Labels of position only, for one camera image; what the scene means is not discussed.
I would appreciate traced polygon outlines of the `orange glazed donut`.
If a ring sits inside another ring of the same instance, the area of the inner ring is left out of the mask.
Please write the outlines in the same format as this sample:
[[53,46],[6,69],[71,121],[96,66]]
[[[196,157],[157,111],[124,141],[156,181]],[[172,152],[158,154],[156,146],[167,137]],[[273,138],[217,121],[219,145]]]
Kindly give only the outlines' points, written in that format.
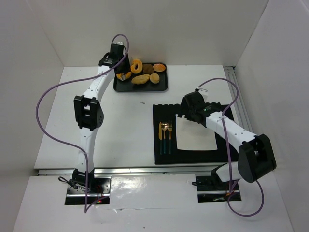
[[131,76],[132,76],[132,72],[119,73],[119,74],[116,75],[116,77],[121,81],[125,81],[125,80],[129,79]]
[[143,70],[143,63],[140,59],[133,59],[132,65],[131,65],[131,72],[133,74],[139,74]]

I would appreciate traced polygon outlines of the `stainless steel tongs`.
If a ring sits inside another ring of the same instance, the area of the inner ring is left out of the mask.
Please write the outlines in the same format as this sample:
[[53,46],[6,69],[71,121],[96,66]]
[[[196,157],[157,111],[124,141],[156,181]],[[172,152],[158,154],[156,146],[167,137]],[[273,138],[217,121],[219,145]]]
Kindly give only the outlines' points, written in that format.
[[123,73],[123,74],[120,75],[120,78],[121,78],[122,81],[125,81],[129,77],[130,77],[130,73],[129,72]]

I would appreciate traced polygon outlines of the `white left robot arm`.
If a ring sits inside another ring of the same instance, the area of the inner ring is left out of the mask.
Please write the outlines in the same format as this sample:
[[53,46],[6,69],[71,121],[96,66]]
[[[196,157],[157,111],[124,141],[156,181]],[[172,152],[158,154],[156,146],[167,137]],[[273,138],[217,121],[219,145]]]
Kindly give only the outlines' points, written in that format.
[[96,188],[94,178],[94,148],[99,127],[102,126],[104,113],[100,102],[109,83],[116,73],[126,73],[130,70],[126,48],[122,42],[112,43],[110,51],[99,61],[98,75],[88,89],[80,96],[75,96],[75,119],[80,131],[78,161],[72,174],[74,187],[85,187],[87,193]]

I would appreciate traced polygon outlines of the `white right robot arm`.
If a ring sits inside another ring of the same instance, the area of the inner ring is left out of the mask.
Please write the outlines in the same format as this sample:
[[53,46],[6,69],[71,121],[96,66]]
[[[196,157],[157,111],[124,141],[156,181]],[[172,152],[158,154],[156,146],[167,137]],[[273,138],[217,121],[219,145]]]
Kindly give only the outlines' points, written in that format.
[[223,113],[220,103],[205,102],[203,89],[196,89],[182,98],[179,117],[196,122],[225,139],[227,150],[234,148],[238,161],[232,161],[212,170],[211,175],[221,182],[243,179],[253,183],[277,168],[271,141],[265,134],[256,135],[239,126]]

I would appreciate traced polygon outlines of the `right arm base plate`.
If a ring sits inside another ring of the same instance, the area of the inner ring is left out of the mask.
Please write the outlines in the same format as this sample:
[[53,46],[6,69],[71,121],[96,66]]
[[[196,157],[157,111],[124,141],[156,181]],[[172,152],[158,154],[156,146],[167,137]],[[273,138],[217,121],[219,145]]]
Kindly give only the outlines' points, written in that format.
[[222,182],[213,176],[196,176],[191,185],[196,187],[197,194],[229,193],[229,182]]

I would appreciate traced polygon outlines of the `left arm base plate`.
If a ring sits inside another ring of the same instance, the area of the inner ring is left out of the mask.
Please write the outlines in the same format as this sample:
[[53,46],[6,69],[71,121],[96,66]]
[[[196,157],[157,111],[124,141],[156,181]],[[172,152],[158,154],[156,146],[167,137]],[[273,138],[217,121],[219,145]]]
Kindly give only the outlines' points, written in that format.
[[67,187],[66,197],[80,197],[84,198],[87,193],[88,198],[100,198],[104,196],[109,196],[111,191],[111,178],[96,178],[94,179],[94,184],[92,186],[78,184],[73,182],[72,178],[69,179],[69,184]]

